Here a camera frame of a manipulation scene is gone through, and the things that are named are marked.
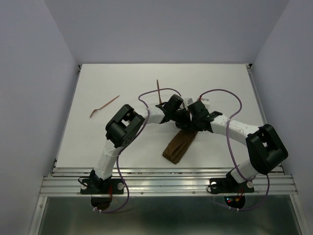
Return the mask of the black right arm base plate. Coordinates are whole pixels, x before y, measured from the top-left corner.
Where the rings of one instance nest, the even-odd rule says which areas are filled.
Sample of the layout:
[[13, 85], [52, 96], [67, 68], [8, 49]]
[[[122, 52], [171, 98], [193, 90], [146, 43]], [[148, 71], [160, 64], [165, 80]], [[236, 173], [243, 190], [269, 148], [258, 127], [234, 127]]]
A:
[[247, 182], [237, 183], [230, 178], [211, 178], [206, 190], [211, 194], [220, 193], [253, 193], [254, 187], [249, 188]]

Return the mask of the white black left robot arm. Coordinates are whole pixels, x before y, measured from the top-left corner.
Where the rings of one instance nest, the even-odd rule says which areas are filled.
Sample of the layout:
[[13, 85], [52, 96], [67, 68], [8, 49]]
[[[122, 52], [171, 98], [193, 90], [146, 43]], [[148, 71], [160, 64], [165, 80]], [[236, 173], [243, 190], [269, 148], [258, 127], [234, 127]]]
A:
[[89, 185], [98, 193], [105, 192], [109, 188], [118, 156], [136, 139], [145, 125], [163, 124], [171, 120], [182, 120], [185, 124], [190, 120], [187, 106], [192, 102], [192, 98], [183, 99], [174, 94], [169, 101], [144, 109], [123, 105], [105, 127], [105, 146], [98, 163], [90, 172]]

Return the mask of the brown wooden knife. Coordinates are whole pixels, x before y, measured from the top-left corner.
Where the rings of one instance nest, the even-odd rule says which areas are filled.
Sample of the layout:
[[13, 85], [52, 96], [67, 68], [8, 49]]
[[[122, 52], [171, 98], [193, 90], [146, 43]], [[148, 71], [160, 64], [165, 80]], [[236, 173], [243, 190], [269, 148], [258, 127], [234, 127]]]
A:
[[162, 103], [162, 99], [161, 99], [161, 95], [160, 95], [160, 86], [159, 86], [159, 80], [156, 80], [156, 84], [157, 84], [157, 93], [158, 93], [158, 100], [159, 100], [159, 104]]

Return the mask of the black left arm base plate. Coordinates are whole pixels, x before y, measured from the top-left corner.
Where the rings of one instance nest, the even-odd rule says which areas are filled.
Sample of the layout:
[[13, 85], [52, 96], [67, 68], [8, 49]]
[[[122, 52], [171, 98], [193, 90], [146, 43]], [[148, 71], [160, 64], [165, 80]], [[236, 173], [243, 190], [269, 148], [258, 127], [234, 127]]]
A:
[[80, 194], [82, 195], [122, 195], [124, 193], [124, 184], [121, 179], [109, 179], [100, 186], [93, 185], [90, 178], [79, 178], [78, 182], [81, 185]]

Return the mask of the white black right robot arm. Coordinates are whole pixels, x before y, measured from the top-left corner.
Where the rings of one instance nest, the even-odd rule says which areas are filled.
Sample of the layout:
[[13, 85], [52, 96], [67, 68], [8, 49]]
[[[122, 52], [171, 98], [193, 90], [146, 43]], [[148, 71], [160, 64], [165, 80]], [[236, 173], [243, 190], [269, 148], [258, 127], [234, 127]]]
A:
[[[188, 106], [191, 127], [197, 131], [208, 131], [226, 136], [226, 142], [234, 168], [224, 178], [226, 188], [236, 191], [244, 182], [251, 181], [258, 174], [267, 175], [288, 156], [288, 151], [273, 126], [244, 124], [223, 115], [209, 112], [201, 101]], [[230, 140], [235, 140], [247, 148], [249, 159], [236, 164]]]

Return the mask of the brown cloth napkin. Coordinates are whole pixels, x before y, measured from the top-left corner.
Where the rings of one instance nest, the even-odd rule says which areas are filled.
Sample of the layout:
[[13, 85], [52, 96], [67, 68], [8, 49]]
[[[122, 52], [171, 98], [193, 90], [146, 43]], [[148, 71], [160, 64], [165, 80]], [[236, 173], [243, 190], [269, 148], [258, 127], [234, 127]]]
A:
[[168, 143], [162, 156], [173, 164], [179, 163], [197, 133], [197, 131], [180, 130]]

